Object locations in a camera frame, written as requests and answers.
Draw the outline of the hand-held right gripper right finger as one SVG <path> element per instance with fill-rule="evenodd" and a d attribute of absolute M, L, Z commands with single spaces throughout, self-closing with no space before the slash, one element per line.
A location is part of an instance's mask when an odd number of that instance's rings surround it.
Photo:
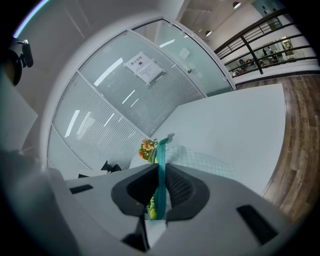
<path fill-rule="evenodd" d="M 268 255 L 278 248 L 281 233 L 291 223 L 276 206 L 238 181 L 201 170 L 179 166 L 185 174 L 204 182 L 209 198 L 192 219 L 170 221 L 150 249 L 153 256 L 254 256 Z M 273 229 L 269 241 L 254 234 L 251 217 L 238 208 L 252 207 Z"/>

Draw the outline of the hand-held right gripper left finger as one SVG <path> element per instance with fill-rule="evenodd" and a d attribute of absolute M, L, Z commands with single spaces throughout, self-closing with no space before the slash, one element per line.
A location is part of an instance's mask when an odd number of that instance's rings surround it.
<path fill-rule="evenodd" d="M 150 245 L 145 209 L 158 187 L 158 165 L 68 180 L 73 196 L 113 238 L 142 252 Z"/>

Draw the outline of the mint green pencil pouch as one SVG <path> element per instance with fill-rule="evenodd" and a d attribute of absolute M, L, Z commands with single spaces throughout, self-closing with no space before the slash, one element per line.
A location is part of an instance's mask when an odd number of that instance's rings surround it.
<path fill-rule="evenodd" d="M 197 153 L 182 145 L 170 145 L 174 134 L 158 141 L 156 147 L 157 164 L 159 165 L 159 185 L 147 205 L 148 216 L 151 221 L 162 220 L 167 207 L 166 164 L 174 164 L 203 171 L 226 178 L 234 178 L 230 165 L 205 154 Z"/>

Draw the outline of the black office chair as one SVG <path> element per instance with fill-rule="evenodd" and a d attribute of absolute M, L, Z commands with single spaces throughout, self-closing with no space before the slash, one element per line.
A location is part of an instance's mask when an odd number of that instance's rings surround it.
<path fill-rule="evenodd" d="M 107 173 L 114 173 L 114 172 L 119 172 L 122 171 L 121 167 L 118 164 L 115 164 L 114 166 L 111 166 L 108 164 L 108 161 L 104 163 L 104 165 L 101 168 L 102 171 L 107 171 Z"/>

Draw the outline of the orange flower pot plant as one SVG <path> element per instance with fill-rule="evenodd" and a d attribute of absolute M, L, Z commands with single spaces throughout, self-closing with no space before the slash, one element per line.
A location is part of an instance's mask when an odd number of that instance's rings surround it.
<path fill-rule="evenodd" d="M 150 164 L 157 164 L 158 163 L 157 153 L 156 153 L 157 146 L 158 146 L 157 139 L 151 140 L 151 139 L 144 138 L 141 141 L 141 146 L 138 151 L 139 157 Z"/>

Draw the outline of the white paper notice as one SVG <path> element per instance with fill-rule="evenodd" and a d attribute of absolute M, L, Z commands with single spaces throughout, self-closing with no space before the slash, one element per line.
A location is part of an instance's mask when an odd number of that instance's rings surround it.
<path fill-rule="evenodd" d="M 140 78 L 147 86 L 165 71 L 142 51 L 123 64 Z"/>

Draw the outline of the black metal railing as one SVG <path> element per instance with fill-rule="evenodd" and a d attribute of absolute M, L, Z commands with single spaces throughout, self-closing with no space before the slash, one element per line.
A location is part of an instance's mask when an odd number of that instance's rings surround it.
<path fill-rule="evenodd" d="M 215 49 L 233 78 L 295 62 L 311 64 L 317 55 L 286 9 L 256 21 Z"/>

